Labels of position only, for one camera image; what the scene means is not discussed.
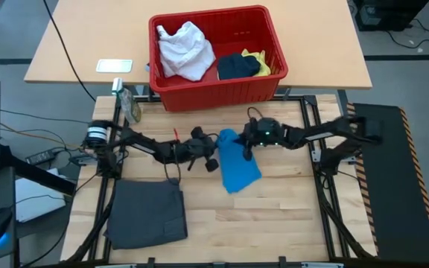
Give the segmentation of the red plastic laundry basket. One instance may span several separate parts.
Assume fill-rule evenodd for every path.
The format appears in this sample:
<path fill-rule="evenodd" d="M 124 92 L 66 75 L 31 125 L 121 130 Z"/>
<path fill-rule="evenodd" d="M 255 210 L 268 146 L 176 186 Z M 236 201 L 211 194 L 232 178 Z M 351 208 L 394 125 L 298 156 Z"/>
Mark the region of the red plastic laundry basket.
<path fill-rule="evenodd" d="M 217 63 L 213 63 L 199 82 L 191 82 L 180 76 L 166 77 L 160 61 L 156 26 L 161 25 L 172 34 L 187 21 L 193 22 L 205 34 L 217 58 L 244 49 L 264 51 L 271 75 L 219 80 Z M 280 80 L 288 73 L 269 10 L 262 5 L 153 16 L 148 22 L 148 34 L 149 85 L 159 94 L 169 112 L 268 101 L 274 96 Z"/>

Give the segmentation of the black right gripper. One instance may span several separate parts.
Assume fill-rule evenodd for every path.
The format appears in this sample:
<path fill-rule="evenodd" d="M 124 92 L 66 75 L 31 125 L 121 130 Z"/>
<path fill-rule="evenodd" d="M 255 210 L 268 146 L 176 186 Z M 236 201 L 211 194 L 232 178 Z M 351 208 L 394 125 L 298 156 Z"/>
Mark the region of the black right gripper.
<path fill-rule="evenodd" d="M 244 130 L 236 139 L 237 144 L 245 146 L 243 157 L 252 160 L 251 146 L 276 144 L 276 120 L 273 118 L 250 118 L 244 125 Z"/>

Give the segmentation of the yellow garment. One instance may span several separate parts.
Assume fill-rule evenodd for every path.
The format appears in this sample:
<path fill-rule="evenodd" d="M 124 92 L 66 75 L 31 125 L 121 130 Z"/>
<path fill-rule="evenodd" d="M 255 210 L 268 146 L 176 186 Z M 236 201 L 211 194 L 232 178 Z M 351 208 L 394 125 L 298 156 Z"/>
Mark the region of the yellow garment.
<path fill-rule="evenodd" d="M 249 57 L 249 56 L 254 57 L 260 64 L 258 73 L 255 74 L 255 77 L 263 77 L 263 76 L 271 75 L 270 67 L 266 64 L 266 61 L 265 61 L 265 50 L 262 50 L 261 52 L 249 52 L 247 49 L 244 49 L 241 52 L 241 55 L 243 57 Z"/>

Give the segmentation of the black hazard-striped floor mat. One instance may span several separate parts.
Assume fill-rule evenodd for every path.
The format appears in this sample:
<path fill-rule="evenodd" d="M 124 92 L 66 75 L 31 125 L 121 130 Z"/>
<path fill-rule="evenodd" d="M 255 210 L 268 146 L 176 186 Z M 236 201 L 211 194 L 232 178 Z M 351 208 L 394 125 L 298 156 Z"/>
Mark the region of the black hazard-striped floor mat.
<path fill-rule="evenodd" d="M 378 258 L 429 263 L 429 197 L 405 111 L 364 103 L 347 110 L 382 124 L 382 142 L 363 146 L 355 167 Z"/>

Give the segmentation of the beige wooden desk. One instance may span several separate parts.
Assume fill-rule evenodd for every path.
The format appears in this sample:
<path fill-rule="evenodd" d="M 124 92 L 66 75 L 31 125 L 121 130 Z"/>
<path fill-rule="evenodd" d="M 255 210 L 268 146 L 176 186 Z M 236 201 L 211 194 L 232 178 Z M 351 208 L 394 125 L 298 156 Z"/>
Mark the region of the beige wooden desk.
<path fill-rule="evenodd" d="M 288 64 L 281 85 L 370 89 L 346 0 L 59 0 L 53 22 L 25 75 L 27 83 L 111 83 L 96 72 L 100 59 L 132 60 L 129 84 L 148 83 L 148 22 L 152 16 L 263 5 Z"/>

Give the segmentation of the dark grey garment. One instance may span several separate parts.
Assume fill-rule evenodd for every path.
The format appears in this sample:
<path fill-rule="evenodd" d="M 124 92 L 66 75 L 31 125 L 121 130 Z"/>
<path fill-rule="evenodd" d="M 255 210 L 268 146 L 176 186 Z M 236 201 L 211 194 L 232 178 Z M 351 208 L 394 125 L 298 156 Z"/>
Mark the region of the dark grey garment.
<path fill-rule="evenodd" d="M 183 192 L 177 183 L 120 180 L 105 236 L 113 249 L 140 249 L 188 237 Z"/>

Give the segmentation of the black computer case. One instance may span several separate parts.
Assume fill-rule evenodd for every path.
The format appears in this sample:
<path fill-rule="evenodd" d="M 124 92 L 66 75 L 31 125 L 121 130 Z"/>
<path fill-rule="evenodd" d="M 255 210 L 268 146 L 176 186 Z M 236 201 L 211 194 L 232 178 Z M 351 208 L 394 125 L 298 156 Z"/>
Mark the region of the black computer case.
<path fill-rule="evenodd" d="M 403 31 L 429 0 L 352 0 L 359 31 Z"/>

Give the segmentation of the black diagonal beam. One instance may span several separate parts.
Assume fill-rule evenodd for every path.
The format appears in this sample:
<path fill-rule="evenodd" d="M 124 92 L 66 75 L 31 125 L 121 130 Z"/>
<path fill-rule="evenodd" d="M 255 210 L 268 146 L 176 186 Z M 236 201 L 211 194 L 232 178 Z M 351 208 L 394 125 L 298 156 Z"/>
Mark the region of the black diagonal beam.
<path fill-rule="evenodd" d="M 0 166 L 11 167 L 14 169 L 16 175 L 58 191 L 66 196 L 74 195 L 74 183 L 18 159 L 11 153 L 8 146 L 0 145 Z"/>

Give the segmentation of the navy garment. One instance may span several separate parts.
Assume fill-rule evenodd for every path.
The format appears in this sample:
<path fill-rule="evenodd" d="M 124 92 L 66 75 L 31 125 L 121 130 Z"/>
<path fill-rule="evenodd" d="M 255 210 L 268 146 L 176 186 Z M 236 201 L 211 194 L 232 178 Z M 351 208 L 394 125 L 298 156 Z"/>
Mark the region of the navy garment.
<path fill-rule="evenodd" d="M 218 60 L 217 72 L 220 80 L 252 77 L 259 72 L 261 64 L 254 56 L 231 54 Z"/>

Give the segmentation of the black power adapter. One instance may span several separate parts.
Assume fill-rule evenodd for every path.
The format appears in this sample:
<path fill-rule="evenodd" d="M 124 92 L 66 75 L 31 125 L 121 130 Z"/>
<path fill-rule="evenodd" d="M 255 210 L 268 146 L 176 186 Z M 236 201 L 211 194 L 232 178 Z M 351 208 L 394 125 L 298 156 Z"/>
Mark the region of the black power adapter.
<path fill-rule="evenodd" d="M 45 150 L 40 153 L 33 154 L 25 158 L 25 161 L 30 165 L 40 165 L 51 162 L 56 159 L 53 150 Z"/>

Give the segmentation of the white button shirt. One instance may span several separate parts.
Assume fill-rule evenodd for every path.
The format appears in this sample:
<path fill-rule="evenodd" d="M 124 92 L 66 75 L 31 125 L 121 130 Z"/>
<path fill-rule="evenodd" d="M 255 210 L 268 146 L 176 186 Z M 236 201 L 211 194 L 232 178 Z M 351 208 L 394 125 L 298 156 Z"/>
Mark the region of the white button shirt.
<path fill-rule="evenodd" d="M 212 44 L 193 23 L 182 24 L 174 35 L 157 25 L 160 62 L 166 78 L 180 76 L 197 82 L 216 60 Z"/>

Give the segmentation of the blue t-shirt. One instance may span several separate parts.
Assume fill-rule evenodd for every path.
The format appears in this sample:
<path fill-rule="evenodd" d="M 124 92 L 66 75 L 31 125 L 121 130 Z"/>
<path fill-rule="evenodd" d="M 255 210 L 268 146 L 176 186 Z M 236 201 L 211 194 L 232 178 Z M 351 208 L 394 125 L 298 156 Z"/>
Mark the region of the blue t-shirt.
<path fill-rule="evenodd" d="M 244 158 L 244 146 L 236 143 L 237 139 L 238 134 L 233 129 L 224 129 L 216 141 L 222 182 L 229 194 L 243 190 L 262 177 L 255 158 Z"/>

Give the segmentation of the white paper sheet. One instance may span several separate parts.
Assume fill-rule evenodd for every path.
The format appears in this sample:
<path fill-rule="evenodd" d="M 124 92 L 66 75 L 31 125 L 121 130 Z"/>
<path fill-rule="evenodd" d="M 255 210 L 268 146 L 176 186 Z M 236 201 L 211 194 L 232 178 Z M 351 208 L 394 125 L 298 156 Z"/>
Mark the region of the white paper sheet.
<path fill-rule="evenodd" d="M 16 220 L 25 223 L 66 205 L 63 194 L 26 178 L 17 179 Z"/>

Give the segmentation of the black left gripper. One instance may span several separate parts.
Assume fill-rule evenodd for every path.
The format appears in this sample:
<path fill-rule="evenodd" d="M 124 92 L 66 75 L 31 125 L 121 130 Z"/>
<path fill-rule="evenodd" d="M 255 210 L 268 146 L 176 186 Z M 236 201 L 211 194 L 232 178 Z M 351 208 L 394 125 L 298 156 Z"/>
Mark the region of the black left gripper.
<path fill-rule="evenodd" d="M 190 139 L 181 142 L 176 140 L 171 145 L 170 163 L 185 163 L 205 159 L 205 167 L 208 172 L 213 172 L 219 168 L 217 159 L 212 159 L 217 145 L 210 137 L 205 137 L 201 127 L 195 127 L 191 131 Z"/>

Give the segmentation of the white rectangular phone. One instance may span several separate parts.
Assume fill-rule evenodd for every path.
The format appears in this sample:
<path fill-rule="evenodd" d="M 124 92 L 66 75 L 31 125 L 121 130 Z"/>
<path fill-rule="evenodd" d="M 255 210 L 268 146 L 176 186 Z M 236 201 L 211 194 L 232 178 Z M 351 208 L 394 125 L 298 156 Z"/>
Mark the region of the white rectangular phone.
<path fill-rule="evenodd" d="M 132 70 L 132 60 L 121 59 L 100 59 L 96 65 L 98 73 L 130 73 Z"/>

